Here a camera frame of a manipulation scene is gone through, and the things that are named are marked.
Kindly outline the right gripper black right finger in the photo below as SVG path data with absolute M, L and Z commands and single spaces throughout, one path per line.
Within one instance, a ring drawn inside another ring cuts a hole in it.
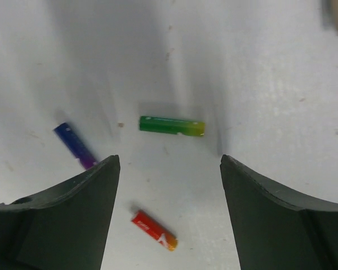
M 338 203 L 224 155 L 221 178 L 242 269 L 338 269 Z

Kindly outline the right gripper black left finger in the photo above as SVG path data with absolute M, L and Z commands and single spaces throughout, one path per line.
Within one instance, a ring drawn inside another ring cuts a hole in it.
M 46 190 L 0 204 L 0 269 L 100 269 L 120 169 L 112 155 Z

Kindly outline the blue battery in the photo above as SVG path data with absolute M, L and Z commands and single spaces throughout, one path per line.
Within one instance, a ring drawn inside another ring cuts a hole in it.
M 98 163 L 97 158 L 94 157 L 68 123 L 60 124 L 53 131 L 85 170 L 92 168 Z

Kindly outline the green battery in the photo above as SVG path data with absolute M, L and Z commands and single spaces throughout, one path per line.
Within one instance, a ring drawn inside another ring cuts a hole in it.
M 191 137 L 203 137 L 206 124 L 202 121 L 191 121 L 156 116 L 141 116 L 139 130 L 145 132 L 182 134 Z

